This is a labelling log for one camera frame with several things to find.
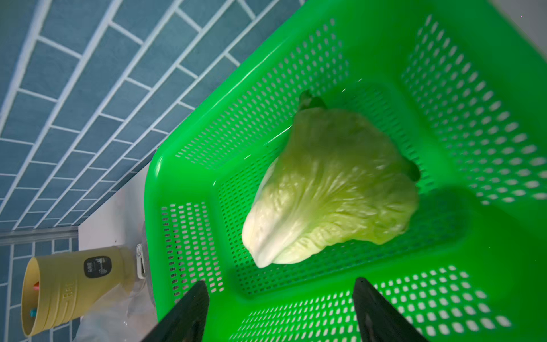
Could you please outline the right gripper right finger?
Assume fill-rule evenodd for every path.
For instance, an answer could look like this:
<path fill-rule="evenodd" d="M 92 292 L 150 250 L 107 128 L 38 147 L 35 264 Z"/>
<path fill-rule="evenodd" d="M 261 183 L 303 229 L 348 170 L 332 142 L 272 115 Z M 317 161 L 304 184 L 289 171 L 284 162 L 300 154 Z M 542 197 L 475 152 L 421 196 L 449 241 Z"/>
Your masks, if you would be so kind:
<path fill-rule="evenodd" d="M 363 277 L 356 279 L 353 304 L 363 341 L 427 342 L 427 339 Z"/>

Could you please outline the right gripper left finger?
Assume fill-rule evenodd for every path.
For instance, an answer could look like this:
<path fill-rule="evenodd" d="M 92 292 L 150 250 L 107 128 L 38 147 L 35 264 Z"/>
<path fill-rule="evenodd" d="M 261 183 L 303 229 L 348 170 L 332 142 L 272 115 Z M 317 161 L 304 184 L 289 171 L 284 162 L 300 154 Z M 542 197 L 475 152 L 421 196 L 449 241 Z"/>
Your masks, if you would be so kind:
<path fill-rule="evenodd" d="M 143 341 L 202 341 L 208 309 L 207 286 L 204 281 L 199 281 L 176 303 Z"/>

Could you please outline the clear zipper bag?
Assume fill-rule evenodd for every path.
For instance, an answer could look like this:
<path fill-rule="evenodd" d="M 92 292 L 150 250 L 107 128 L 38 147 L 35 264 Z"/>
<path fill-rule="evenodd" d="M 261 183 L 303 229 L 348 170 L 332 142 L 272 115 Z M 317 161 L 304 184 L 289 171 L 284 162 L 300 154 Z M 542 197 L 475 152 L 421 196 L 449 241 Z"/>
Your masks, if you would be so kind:
<path fill-rule="evenodd" d="M 81 319 L 76 341 L 142 341 L 158 324 L 148 285 L 128 293 L 119 284 L 92 305 Z"/>

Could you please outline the chinese cabbage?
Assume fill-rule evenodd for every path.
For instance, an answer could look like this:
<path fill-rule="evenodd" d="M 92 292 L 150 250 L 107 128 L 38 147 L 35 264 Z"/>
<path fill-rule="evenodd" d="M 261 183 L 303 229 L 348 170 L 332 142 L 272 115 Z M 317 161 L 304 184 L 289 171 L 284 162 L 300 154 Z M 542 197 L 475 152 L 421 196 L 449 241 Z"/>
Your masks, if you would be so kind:
<path fill-rule="evenodd" d="M 416 213 L 420 171 L 366 117 L 305 91 L 242 229 L 255 265 L 297 264 L 350 240 L 382 245 Z"/>

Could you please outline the small white stapler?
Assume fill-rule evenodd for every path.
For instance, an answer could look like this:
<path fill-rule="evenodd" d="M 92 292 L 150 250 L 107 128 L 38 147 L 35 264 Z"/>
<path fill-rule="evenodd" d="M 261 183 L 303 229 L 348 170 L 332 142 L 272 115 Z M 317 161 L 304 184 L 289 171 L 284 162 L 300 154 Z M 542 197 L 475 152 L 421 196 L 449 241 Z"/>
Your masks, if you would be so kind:
<path fill-rule="evenodd" d="M 137 244 L 135 248 L 135 259 L 138 279 L 146 280 L 147 272 L 145 267 L 144 252 L 141 244 Z"/>

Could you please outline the yellow pen cup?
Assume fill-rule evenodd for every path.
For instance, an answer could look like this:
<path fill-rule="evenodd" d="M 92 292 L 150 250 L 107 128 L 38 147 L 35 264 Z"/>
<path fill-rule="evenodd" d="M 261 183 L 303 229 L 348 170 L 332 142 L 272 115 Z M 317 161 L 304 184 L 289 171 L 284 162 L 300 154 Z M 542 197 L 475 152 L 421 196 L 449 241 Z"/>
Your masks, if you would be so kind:
<path fill-rule="evenodd" d="M 84 316 L 116 286 L 131 293 L 135 256 L 126 247 L 104 247 L 31 258 L 21 289 L 21 325 L 32 337 Z"/>

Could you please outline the green plastic basket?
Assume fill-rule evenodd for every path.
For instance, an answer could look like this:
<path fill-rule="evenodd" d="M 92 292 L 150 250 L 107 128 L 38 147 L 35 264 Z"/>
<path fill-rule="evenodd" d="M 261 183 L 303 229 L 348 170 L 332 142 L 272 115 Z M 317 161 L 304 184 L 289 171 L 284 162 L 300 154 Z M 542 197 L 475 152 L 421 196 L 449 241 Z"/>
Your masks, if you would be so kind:
<path fill-rule="evenodd" d="M 498 1 L 276 1 L 183 66 L 152 341 L 545 341 L 546 55 Z"/>

